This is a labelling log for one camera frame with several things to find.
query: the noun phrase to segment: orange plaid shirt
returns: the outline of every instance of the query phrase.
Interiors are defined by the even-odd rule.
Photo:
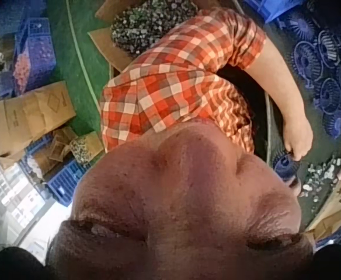
[[[227,63],[247,68],[266,36],[253,20],[229,9],[202,10],[172,29],[103,89],[106,150],[195,117],[210,118],[226,136],[253,152],[248,106],[216,72]]]

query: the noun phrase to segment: green mat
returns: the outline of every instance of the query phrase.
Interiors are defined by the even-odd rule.
[[[99,101],[102,89],[109,80],[109,64],[94,46],[88,32],[107,26],[94,16],[102,3],[103,0],[47,1],[57,59],[52,80],[65,80],[67,83],[77,114],[70,124],[78,135],[100,131],[96,101]]]

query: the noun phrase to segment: pile of screws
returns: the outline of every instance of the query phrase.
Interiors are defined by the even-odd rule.
[[[89,147],[86,141],[86,136],[87,135],[84,135],[77,139],[74,139],[69,144],[69,148],[71,152],[73,153],[73,156],[75,157],[75,159],[80,165],[86,165],[92,159],[92,153],[89,150]]]
[[[197,12],[191,0],[146,0],[116,16],[111,26],[112,40],[135,58]]]
[[[341,159],[337,159],[334,156],[328,162],[314,166],[310,164],[308,166],[308,175],[303,185],[300,197],[312,196],[313,202],[316,204],[319,202],[319,193],[322,191],[322,187],[325,183],[330,183],[332,188],[338,183],[336,178],[336,167],[341,166]],[[312,212],[316,211],[316,206],[312,207]]]

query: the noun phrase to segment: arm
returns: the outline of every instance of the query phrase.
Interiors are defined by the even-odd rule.
[[[301,94],[281,54],[253,20],[229,9],[203,10],[173,29],[134,63],[177,65],[216,73],[227,63],[245,70],[284,117],[284,144],[300,160],[312,145]]]
[[[277,48],[267,40],[246,72],[270,95],[284,119],[284,145],[300,160],[311,149],[313,133],[300,91]]]

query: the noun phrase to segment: white line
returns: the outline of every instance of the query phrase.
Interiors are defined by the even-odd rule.
[[[91,85],[91,82],[90,82],[90,79],[89,79],[89,76],[88,76],[88,72],[86,71],[85,64],[83,63],[82,55],[81,55],[81,52],[80,52],[80,50],[79,50],[79,46],[78,46],[78,43],[77,43],[75,28],[74,28],[73,22],[72,22],[71,9],[70,9],[70,7],[69,7],[69,0],[65,0],[65,4],[67,5],[68,21],[69,21],[69,26],[70,26],[70,28],[71,28],[71,33],[72,33],[72,37],[73,37],[73,42],[74,42],[74,44],[75,44],[77,57],[78,57],[78,60],[79,60],[80,65],[81,65],[82,72],[83,72],[83,75],[84,75],[84,77],[85,77],[86,84],[88,85],[88,88],[89,88],[91,97],[92,97],[93,100],[94,100],[94,103],[95,103],[95,106],[96,106],[98,112],[100,113],[99,102],[98,102],[98,100],[97,100],[97,98],[96,98],[96,96],[95,96],[93,87],[92,87],[92,85]]]

